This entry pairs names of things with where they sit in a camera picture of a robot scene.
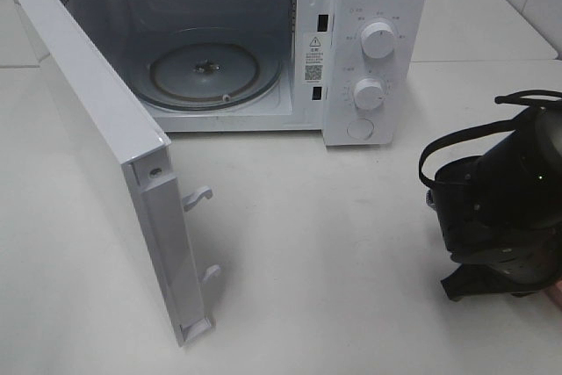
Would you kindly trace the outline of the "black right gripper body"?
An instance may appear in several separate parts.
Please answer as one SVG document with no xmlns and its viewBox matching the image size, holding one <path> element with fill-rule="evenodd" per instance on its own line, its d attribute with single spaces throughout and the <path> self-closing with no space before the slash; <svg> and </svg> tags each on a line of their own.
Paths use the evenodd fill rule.
<svg viewBox="0 0 562 375">
<path fill-rule="evenodd" d="M 441 285 L 452 301 L 488 294 L 524 297 L 553 285 L 553 260 L 524 256 L 484 264 L 461 264 Z"/>
</svg>

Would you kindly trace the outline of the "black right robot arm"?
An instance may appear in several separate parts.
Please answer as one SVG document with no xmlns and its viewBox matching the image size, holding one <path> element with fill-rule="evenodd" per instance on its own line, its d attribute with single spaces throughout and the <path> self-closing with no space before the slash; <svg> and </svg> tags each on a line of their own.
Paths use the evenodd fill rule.
<svg viewBox="0 0 562 375">
<path fill-rule="evenodd" d="M 561 279 L 561 108 L 529 107 L 510 120 L 457 131 L 441 148 L 494 133 L 507 137 L 483 155 L 421 175 L 450 258 L 458 268 L 441 284 L 449 299 L 525 296 Z"/>
</svg>

